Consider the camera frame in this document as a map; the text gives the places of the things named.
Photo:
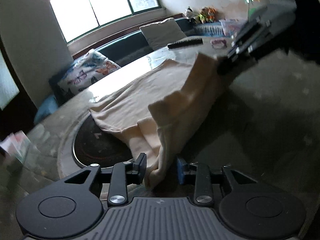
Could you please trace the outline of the quilted star table cover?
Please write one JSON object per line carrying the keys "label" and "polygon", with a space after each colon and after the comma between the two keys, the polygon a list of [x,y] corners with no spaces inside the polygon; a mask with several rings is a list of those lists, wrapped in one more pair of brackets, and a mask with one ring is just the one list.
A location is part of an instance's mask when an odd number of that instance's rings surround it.
{"label": "quilted star table cover", "polygon": [[[192,64],[211,45],[161,49],[105,77],[35,126],[25,165],[1,167],[1,239],[20,239],[17,203],[79,169],[72,158],[76,130],[91,102],[112,94],[166,59]],[[232,165],[299,197],[307,210],[301,239],[319,239],[319,66],[276,51],[242,73],[186,144],[189,161]]]}

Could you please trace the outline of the dark teal sofa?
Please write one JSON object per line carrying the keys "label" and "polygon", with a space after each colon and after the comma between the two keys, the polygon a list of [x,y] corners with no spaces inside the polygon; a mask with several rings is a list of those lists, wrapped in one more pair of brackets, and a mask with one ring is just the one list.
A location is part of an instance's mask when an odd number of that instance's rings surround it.
{"label": "dark teal sofa", "polygon": [[[192,25],[186,18],[177,18],[175,21],[186,36],[199,35],[223,37],[225,35],[220,22]],[[151,47],[148,45],[140,30],[106,42],[105,44],[95,48],[95,50],[99,51],[121,67],[152,52]],[[69,91],[62,92],[57,83],[63,77],[65,72],[67,72],[80,59],[82,58],[77,58],[69,66],[62,68],[55,75],[50,77],[48,82],[53,93],[50,94],[50,96],[48,96],[48,98],[46,98],[39,107],[34,118],[35,125],[53,114],[60,106],[72,98],[71,93]]]}

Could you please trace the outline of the round black induction cooktop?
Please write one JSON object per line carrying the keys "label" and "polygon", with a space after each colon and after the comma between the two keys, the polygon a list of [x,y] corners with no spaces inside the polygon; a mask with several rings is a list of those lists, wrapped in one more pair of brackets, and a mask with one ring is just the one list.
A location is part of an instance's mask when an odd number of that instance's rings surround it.
{"label": "round black induction cooktop", "polygon": [[77,130],[72,151],[73,159],[80,167],[99,164],[108,168],[132,159],[129,147],[114,135],[103,132],[91,116]]}

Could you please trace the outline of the tissue box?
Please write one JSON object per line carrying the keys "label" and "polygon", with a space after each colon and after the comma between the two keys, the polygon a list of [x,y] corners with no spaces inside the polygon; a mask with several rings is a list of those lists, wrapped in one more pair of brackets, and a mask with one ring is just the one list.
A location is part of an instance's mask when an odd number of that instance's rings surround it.
{"label": "tissue box", "polygon": [[9,157],[9,160],[18,160],[22,164],[25,162],[30,146],[31,141],[23,131],[11,133],[1,141],[1,150]]}

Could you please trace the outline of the black white plush toy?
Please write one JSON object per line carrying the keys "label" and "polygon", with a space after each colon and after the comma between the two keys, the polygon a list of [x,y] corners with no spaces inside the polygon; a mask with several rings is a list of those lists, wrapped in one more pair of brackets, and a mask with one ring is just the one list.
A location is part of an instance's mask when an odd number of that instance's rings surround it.
{"label": "black white plush toy", "polygon": [[185,10],[184,14],[185,14],[186,18],[188,20],[190,20],[190,21],[194,18],[194,12],[191,9],[191,7],[187,7],[187,9]]}

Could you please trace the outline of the beige plain pillow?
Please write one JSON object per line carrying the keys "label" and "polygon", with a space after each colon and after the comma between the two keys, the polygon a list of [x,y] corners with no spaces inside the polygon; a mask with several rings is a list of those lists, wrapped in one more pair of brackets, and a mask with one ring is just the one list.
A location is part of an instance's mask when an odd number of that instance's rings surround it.
{"label": "beige plain pillow", "polygon": [[174,18],[141,26],[140,31],[153,51],[166,47],[167,44],[186,38]]}

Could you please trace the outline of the pink hair scrunchie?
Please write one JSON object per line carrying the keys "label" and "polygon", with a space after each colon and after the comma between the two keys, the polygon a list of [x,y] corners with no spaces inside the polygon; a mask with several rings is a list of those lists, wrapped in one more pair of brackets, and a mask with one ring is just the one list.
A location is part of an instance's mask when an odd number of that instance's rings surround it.
{"label": "pink hair scrunchie", "polygon": [[224,38],[211,39],[210,44],[214,49],[226,49],[228,48],[227,40]]}

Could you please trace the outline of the cream beige garment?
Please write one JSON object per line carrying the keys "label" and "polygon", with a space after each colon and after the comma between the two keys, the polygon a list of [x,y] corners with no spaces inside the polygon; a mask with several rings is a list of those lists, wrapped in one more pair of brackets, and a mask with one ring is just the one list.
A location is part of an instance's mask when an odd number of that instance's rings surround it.
{"label": "cream beige garment", "polygon": [[220,57],[199,53],[193,64],[167,59],[157,68],[92,105],[98,127],[145,153],[144,183],[154,188],[225,89]]}

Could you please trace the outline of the butterfly print pillow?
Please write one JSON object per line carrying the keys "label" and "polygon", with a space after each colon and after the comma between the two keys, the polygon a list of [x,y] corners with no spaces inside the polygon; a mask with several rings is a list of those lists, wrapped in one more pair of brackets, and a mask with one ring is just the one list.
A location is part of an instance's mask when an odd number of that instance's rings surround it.
{"label": "butterfly print pillow", "polygon": [[58,81],[57,86],[63,97],[68,99],[119,69],[118,64],[99,51],[91,49],[74,62]]}

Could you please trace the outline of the green framed window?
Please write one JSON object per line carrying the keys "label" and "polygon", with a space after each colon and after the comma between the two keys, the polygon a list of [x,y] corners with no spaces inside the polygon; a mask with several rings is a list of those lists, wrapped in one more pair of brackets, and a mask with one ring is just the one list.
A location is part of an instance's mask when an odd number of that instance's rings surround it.
{"label": "green framed window", "polygon": [[49,0],[66,42],[109,23],[160,8],[158,0]]}

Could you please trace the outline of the black remote control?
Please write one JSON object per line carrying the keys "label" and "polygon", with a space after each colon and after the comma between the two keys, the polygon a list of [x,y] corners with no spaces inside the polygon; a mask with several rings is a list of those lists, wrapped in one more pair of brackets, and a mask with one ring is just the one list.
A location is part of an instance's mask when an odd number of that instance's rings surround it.
{"label": "black remote control", "polygon": [[190,40],[182,40],[174,43],[169,43],[167,45],[167,48],[177,49],[177,48],[184,48],[184,47],[197,46],[197,45],[203,45],[203,40],[201,38],[193,38]]}

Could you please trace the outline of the orange green plush toys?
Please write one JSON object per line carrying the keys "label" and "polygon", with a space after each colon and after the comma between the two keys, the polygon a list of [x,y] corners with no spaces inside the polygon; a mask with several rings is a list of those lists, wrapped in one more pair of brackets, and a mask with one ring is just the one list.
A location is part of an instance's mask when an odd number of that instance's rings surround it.
{"label": "orange green plush toys", "polygon": [[203,7],[197,15],[200,23],[213,23],[216,20],[216,9],[214,7]]}

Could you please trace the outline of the clear plastic storage box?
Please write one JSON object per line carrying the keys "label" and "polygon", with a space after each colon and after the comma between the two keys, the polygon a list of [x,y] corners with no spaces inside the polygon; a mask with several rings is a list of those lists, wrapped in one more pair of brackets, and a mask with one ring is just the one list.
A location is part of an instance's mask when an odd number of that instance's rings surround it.
{"label": "clear plastic storage box", "polygon": [[229,20],[219,20],[219,22],[221,23],[224,35],[227,37],[231,37],[236,32],[238,32],[247,21],[229,19]]}

